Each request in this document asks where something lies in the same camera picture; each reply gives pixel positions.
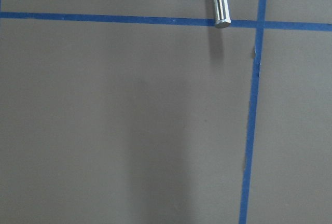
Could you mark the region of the steel ice scoop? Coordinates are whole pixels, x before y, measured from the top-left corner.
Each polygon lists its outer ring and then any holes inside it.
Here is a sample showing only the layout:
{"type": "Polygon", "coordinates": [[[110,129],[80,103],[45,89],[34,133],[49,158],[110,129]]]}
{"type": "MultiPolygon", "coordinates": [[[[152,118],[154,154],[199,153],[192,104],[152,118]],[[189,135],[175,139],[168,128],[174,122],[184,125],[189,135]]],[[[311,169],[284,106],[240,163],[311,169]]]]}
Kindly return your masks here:
{"type": "Polygon", "coordinates": [[[223,29],[231,25],[228,0],[213,0],[214,26],[223,29]]]}

